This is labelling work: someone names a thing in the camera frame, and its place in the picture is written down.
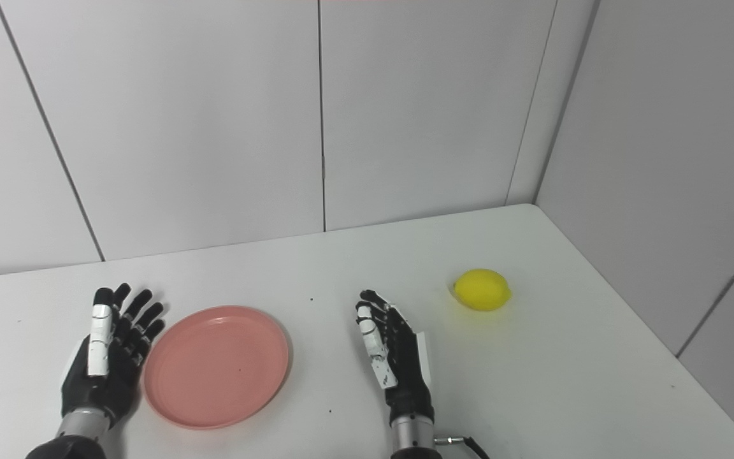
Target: table surface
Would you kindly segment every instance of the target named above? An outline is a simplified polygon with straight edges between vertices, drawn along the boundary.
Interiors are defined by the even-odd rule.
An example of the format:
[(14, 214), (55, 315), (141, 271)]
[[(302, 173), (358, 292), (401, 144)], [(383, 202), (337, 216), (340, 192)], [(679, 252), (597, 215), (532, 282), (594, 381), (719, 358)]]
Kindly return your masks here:
[[(501, 310), (450, 296), (476, 267), (509, 280)], [(122, 281), (155, 291), (169, 323), (216, 305), (264, 310), (292, 362), (270, 404), (224, 429), (180, 429), (141, 401), (104, 440), (110, 459), (388, 457), (354, 322), (363, 288), (428, 334), (438, 433), (472, 435), (495, 459), (734, 458), (734, 423), (530, 205), (0, 276), (0, 458), (53, 436), (92, 294)]]

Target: yellow lemon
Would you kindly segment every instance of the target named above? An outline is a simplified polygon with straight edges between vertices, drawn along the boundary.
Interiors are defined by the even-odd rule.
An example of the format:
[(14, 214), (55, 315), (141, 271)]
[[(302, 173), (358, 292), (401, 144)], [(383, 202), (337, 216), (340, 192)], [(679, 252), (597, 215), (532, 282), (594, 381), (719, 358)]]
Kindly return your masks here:
[(492, 270), (466, 271), (457, 278), (452, 292), (461, 304), (480, 311), (496, 310), (512, 297), (506, 278)]

